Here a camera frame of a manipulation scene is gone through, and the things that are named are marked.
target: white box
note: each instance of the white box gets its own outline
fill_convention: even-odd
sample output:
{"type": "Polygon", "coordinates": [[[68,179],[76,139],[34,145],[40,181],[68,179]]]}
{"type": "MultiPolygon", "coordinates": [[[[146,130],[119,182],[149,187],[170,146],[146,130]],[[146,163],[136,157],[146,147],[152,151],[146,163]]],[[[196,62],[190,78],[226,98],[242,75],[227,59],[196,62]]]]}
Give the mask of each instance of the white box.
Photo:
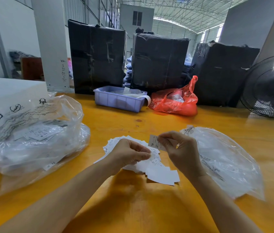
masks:
{"type": "Polygon", "coordinates": [[[0,126],[9,117],[34,109],[47,100],[45,82],[0,78],[0,126]]]}

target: black wrapped package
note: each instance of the black wrapped package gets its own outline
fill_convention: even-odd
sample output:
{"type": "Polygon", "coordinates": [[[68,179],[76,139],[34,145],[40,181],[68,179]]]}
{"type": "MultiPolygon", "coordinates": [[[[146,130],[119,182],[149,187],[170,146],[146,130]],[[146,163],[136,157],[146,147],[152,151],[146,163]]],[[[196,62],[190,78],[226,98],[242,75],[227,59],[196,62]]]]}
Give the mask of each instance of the black wrapped package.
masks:
{"type": "Polygon", "coordinates": [[[122,87],[126,32],[68,20],[75,93],[94,94],[103,86],[122,87]]]}
{"type": "Polygon", "coordinates": [[[188,45],[189,39],[134,34],[131,88],[152,93],[183,87],[181,73],[188,45]]]}
{"type": "Polygon", "coordinates": [[[189,70],[190,77],[198,77],[194,88],[197,104],[236,107],[246,72],[259,51],[248,46],[198,43],[189,70]]]}

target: black fan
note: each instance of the black fan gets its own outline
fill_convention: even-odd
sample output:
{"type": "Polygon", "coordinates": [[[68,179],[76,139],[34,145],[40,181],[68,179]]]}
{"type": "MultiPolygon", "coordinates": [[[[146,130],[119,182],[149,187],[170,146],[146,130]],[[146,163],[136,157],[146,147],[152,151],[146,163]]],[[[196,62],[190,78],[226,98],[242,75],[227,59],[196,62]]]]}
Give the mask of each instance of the black fan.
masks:
{"type": "Polygon", "coordinates": [[[274,117],[274,56],[248,70],[240,101],[258,115],[274,117]]]}

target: person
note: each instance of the person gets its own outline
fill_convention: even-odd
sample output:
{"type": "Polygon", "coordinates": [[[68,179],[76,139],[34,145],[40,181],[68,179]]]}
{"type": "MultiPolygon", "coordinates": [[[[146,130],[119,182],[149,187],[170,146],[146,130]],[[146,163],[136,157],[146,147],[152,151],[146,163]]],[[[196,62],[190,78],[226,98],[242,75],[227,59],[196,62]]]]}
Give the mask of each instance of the person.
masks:
{"type": "MultiPolygon", "coordinates": [[[[170,131],[159,135],[158,141],[166,148],[174,165],[201,195],[220,233],[262,232],[206,174],[194,138],[170,131]],[[175,140],[178,148],[167,138],[175,140]]],[[[104,159],[0,226],[0,233],[62,232],[108,177],[115,175],[122,167],[147,160],[150,156],[148,148],[121,139],[104,159]]]]}

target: purple plastic bin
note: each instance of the purple plastic bin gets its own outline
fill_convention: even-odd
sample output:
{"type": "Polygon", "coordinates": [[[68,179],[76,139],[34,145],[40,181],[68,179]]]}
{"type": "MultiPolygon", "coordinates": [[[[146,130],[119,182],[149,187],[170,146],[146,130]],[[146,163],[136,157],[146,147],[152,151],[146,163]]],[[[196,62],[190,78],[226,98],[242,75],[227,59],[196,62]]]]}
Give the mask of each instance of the purple plastic bin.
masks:
{"type": "Polygon", "coordinates": [[[143,106],[145,98],[133,98],[125,95],[111,93],[121,90],[123,91],[124,88],[113,86],[104,86],[93,90],[95,92],[96,105],[104,105],[138,113],[143,106]]]}

